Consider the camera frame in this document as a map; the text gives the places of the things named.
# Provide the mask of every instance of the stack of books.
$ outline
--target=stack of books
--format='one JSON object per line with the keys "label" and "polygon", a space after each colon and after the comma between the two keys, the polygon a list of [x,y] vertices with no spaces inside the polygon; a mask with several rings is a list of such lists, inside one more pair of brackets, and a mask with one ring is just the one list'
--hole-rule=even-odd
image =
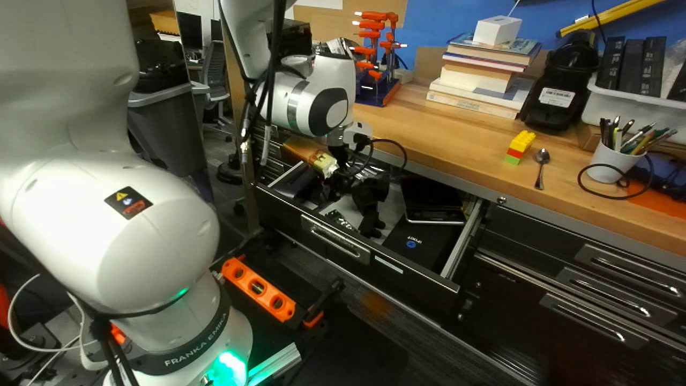
{"label": "stack of books", "polygon": [[515,121],[531,80],[522,78],[539,54],[539,40],[515,39],[503,45],[453,40],[441,56],[441,72],[426,98]]}

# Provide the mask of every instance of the white paper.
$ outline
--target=white paper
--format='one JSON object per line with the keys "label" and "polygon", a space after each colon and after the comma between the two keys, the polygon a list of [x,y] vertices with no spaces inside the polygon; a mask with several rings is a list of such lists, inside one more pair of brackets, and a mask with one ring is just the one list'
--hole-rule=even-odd
{"label": "white paper", "polygon": [[555,107],[571,107],[575,100],[575,92],[571,90],[560,90],[560,87],[543,87],[539,95],[539,100],[543,106],[555,106]]}
{"label": "white paper", "polygon": [[343,9],[343,0],[298,0],[298,6]]}

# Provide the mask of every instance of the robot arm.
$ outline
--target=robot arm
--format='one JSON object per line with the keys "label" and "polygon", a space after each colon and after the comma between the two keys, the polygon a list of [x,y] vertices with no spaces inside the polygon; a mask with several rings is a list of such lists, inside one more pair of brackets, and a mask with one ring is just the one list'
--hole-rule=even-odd
{"label": "robot arm", "polygon": [[260,106],[261,118],[271,116],[272,125],[308,138],[323,138],[345,127],[357,96],[352,57],[318,52],[314,57],[300,57],[298,70],[277,66],[272,68],[275,86],[268,90],[261,80],[271,70],[268,28],[275,0],[218,0],[218,6],[244,80],[258,87],[258,95],[272,92],[272,107]]}
{"label": "robot arm", "polygon": [[[250,326],[208,273],[213,207],[127,141],[137,64],[124,3],[64,0],[35,12],[41,6],[21,0],[0,12],[0,87],[14,90],[0,100],[0,219],[135,340],[149,359],[135,369],[141,383],[194,383],[227,348],[247,360]],[[345,125],[350,57],[315,56],[312,70],[277,70],[266,90],[272,0],[220,0],[220,12],[244,78],[272,92],[264,118],[314,138]]]}

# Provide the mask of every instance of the book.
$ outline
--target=book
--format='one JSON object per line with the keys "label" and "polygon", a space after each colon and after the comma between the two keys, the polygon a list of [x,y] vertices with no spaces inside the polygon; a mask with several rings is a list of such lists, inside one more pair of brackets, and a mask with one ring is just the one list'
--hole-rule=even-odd
{"label": "book", "polygon": [[620,70],[620,90],[641,92],[643,39],[626,39]]}
{"label": "book", "polygon": [[460,87],[484,87],[503,95],[513,72],[449,62],[441,66],[439,80]]}
{"label": "book", "polygon": [[641,86],[639,95],[661,96],[663,92],[663,66],[665,66],[665,36],[643,39]]}
{"label": "book", "polygon": [[484,100],[484,102],[491,102],[491,106],[502,106],[502,107],[510,107],[510,110],[520,111],[524,107],[524,100],[528,98],[531,86],[535,86],[535,80],[515,78],[510,81],[508,92],[507,95],[497,95],[497,92],[490,92],[490,90],[481,90],[481,87],[476,87],[476,90],[454,87],[454,86],[445,84],[441,80],[434,80],[429,84],[429,90],[445,92],[445,95],[467,96],[467,98],[473,98],[473,100]]}
{"label": "book", "polygon": [[597,86],[607,90],[620,87],[624,36],[609,36],[598,64]]}
{"label": "book", "polygon": [[449,95],[449,92],[439,92],[439,90],[429,90],[426,92],[426,100],[450,106],[450,107],[465,110],[465,111],[490,113],[490,116],[497,116],[497,118],[503,118],[503,121],[515,121],[517,113],[520,113],[520,110],[513,110],[513,107],[493,106],[493,102],[484,102],[484,100],[479,100],[479,98],[469,98],[469,96],[461,96],[461,95]]}
{"label": "book", "polygon": [[507,40],[502,45],[483,45],[476,40],[450,40],[447,52],[469,56],[469,57],[483,57],[483,60],[496,60],[496,62],[510,62],[528,66],[539,52],[539,40],[531,39],[515,39]]}
{"label": "book", "polygon": [[496,62],[496,60],[484,60],[484,57],[472,57],[472,56],[460,56],[445,52],[445,62],[461,62],[461,64],[472,64],[472,66],[484,66],[484,68],[499,68],[508,72],[524,72],[528,66],[524,64],[510,64],[510,62]]}

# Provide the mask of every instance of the yellow object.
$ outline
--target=yellow object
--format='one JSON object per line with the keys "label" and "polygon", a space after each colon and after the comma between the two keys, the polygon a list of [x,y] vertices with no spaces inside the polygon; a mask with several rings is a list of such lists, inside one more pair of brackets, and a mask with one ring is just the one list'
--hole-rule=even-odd
{"label": "yellow object", "polygon": [[513,138],[508,153],[507,153],[507,163],[520,166],[524,153],[531,145],[531,141],[537,140],[535,131],[520,131],[517,138]]}
{"label": "yellow object", "polygon": [[643,10],[643,9],[649,9],[649,6],[657,6],[657,4],[663,4],[663,3],[665,0],[628,0],[628,3],[622,3],[622,4],[617,4],[613,9],[607,9],[607,10],[598,12],[598,19],[595,15],[583,18],[581,22],[557,30],[557,34],[560,36],[569,36],[569,34],[573,34],[577,30],[597,30],[598,22],[601,22],[601,26],[607,26],[611,22],[617,22],[622,18],[634,15],[634,12]]}
{"label": "yellow object", "polygon": [[339,163],[332,154],[328,154],[326,145],[308,138],[290,138],[281,143],[283,154],[290,154],[298,160],[321,172],[323,177],[330,177]]}
{"label": "yellow object", "polygon": [[535,131],[522,131],[513,141],[510,141],[510,147],[517,151],[517,153],[526,153],[531,141],[537,140],[537,132]]}
{"label": "yellow object", "polygon": [[150,22],[155,32],[180,36],[180,28],[174,10],[168,9],[168,10],[150,12]]}

